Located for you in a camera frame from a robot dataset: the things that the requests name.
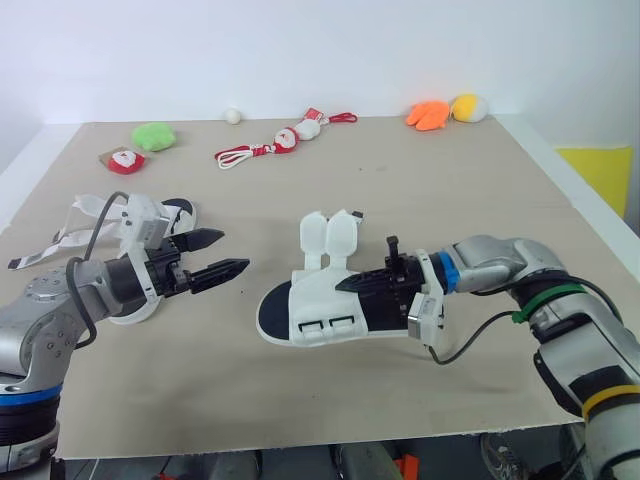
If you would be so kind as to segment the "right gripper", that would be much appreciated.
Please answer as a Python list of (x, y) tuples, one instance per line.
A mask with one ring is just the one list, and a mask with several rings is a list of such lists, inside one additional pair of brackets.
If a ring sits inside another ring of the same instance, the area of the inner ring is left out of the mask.
[[(385, 312), (391, 321), (406, 321), (417, 293), (425, 284), (424, 273), (416, 255), (399, 252), (399, 239), (392, 235), (386, 238), (388, 255), (385, 257), (387, 287), (383, 294)], [(341, 280), (336, 291), (372, 294), (384, 290), (383, 272), (362, 272)]]

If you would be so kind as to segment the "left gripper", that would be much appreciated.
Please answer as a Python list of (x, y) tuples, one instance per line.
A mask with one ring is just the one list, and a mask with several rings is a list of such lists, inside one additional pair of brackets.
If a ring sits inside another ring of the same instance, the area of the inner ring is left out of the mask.
[(169, 298), (189, 291), (198, 294), (227, 283), (240, 275), (249, 259), (224, 259), (189, 273), (181, 263), (181, 255), (208, 248), (225, 236), (213, 228), (198, 228), (162, 240), (157, 249), (145, 249), (145, 267), (156, 293)]

